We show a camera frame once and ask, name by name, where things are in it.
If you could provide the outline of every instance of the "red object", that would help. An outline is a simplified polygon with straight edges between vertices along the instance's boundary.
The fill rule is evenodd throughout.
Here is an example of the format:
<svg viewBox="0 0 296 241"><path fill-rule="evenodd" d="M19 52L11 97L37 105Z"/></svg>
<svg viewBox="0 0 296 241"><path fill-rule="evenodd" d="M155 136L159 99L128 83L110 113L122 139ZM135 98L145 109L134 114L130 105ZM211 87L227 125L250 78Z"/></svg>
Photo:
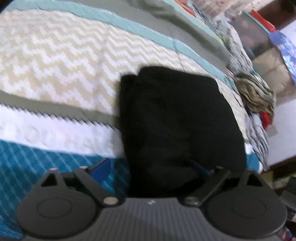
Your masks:
<svg viewBox="0 0 296 241"><path fill-rule="evenodd" d="M249 12L254 18L258 20L259 23L261 23L269 32L273 33L276 31L276 28L267 20L265 20L258 12L255 10L252 10Z"/></svg>
<svg viewBox="0 0 296 241"><path fill-rule="evenodd" d="M195 17L195 13L192 9L187 7L187 0L175 0L177 4L179 4L182 8L184 8L188 13Z"/></svg>
<svg viewBox="0 0 296 241"><path fill-rule="evenodd" d="M263 129L266 130L267 127L271 124L269 115L266 112L260 112L260 119Z"/></svg>

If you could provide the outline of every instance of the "chevron pattern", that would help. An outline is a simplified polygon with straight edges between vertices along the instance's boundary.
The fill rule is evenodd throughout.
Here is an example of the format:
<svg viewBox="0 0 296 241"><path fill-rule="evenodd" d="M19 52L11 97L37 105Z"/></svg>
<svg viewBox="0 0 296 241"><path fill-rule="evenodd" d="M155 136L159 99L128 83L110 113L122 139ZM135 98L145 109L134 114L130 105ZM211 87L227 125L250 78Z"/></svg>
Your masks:
<svg viewBox="0 0 296 241"><path fill-rule="evenodd" d="M120 76L143 65L210 75L181 53L71 13L7 11L0 34L0 89L28 99L118 115ZM245 136L241 98L215 79Z"/></svg>

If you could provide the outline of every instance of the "bed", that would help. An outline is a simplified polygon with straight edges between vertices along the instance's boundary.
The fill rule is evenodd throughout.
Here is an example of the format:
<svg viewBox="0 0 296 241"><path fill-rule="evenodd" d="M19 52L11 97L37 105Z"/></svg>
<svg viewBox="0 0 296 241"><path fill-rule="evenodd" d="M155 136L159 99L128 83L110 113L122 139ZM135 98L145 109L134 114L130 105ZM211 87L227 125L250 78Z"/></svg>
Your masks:
<svg viewBox="0 0 296 241"><path fill-rule="evenodd" d="M0 14L0 43L2 237L22 237L17 205L48 169L124 160L118 85L142 66L213 77L247 139L226 48L174 1L14 0Z"/></svg>

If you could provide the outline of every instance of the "black cloth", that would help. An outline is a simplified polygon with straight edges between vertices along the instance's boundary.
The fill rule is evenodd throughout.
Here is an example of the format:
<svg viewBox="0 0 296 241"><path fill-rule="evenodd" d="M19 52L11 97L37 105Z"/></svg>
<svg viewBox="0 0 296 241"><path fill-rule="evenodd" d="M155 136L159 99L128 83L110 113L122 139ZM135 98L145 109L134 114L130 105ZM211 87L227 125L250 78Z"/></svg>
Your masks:
<svg viewBox="0 0 296 241"><path fill-rule="evenodd" d="M174 196L207 169L246 168L244 139L210 77L144 67L120 84L120 130L131 169L130 196Z"/></svg>
<svg viewBox="0 0 296 241"><path fill-rule="evenodd" d="M12 0L0 0L0 13L12 2Z"/></svg>

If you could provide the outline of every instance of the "white wall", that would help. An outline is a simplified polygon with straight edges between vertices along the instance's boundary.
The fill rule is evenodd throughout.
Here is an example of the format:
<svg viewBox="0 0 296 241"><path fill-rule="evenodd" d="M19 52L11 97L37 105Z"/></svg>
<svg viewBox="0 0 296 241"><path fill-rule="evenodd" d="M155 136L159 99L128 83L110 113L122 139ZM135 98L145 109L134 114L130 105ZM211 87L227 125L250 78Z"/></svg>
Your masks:
<svg viewBox="0 0 296 241"><path fill-rule="evenodd" d="M284 27L281 32L286 35L296 46L296 20Z"/></svg>
<svg viewBox="0 0 296 241"><path fill-rule="evenodd" d="M296 155L296 100L275 108L273 125L268 127L268 164L273 165Z"/></svg>
<svg viewBox="0 0 296 241"><path fill-rule="evenodd" d="M252 9L259 11L264 8L266 5L270 4L273 0L252 0L251 4L248 5L245 9L246 12L250 12Z"/></svg>

